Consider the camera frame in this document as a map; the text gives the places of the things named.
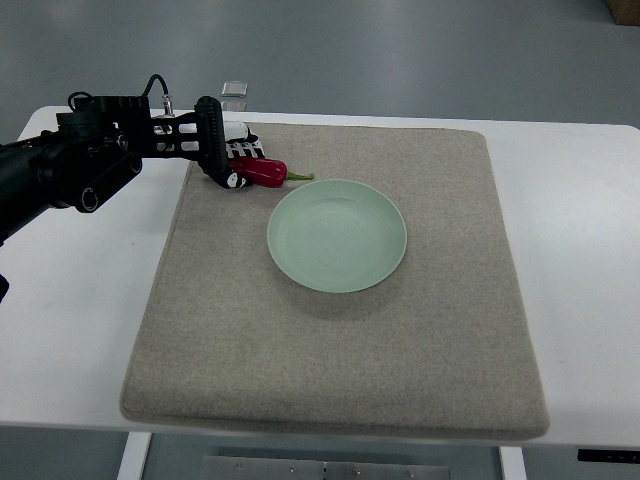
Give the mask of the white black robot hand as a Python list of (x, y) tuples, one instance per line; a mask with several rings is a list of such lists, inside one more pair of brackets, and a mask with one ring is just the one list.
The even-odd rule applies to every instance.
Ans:
[[(228, 164), (240, 157), (265, 158), (261, 140), (247, 124), (240, 121), (223, 121)], [(214, 181), (226, 189), (239, 189), (250, 185), (250, 181), (241, 176), (238, 167), (232, 167), (232, 173), (214, 174)]]

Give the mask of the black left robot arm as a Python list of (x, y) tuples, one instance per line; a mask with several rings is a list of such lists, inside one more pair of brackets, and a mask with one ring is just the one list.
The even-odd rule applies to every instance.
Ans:
[(142, 170), (146, 158), (196, 162), (223, 188), (238, 187), (228, 164), (220, 102), (198, 99), (176, 116), (163, 99), (164, 117), (139, 96), (72, 93), (58, 128), (1, 147), (1, 238), (8, 240), (50, 208), (93, 213)]

